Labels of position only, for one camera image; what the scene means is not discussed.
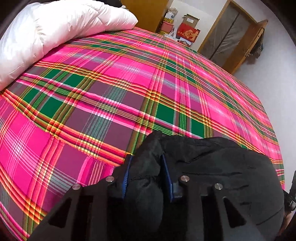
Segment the person right hand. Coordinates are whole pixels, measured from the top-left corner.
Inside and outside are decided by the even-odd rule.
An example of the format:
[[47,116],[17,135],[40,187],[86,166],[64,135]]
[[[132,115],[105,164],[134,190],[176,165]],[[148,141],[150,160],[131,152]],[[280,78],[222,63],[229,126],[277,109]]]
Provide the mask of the person right hand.
[[285,211],[284,217],[283,217],[283,222],[282,225],[280,227],[280,231],[278,232],[278,236],[280,236],[285,229],[288,227],[289,223],[291,222],[293,216],[295,214],[295,210],[294,211]]

